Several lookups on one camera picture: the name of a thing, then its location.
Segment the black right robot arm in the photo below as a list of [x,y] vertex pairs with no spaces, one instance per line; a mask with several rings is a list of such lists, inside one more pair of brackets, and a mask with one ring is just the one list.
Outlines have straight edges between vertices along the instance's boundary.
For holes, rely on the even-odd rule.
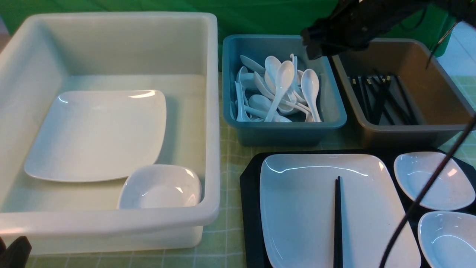
[[474,0],[340,0],[328,17],[315,20],[300,36],[311,60],[362,51],[374,38],[429,5],[475,26]]

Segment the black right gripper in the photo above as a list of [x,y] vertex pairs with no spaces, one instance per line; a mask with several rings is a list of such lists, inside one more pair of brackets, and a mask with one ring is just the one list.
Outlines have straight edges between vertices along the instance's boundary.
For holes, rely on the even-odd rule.
[[301,31],[308,59],[364,50],[417,11],[416,0],[340,0],[328,17]]

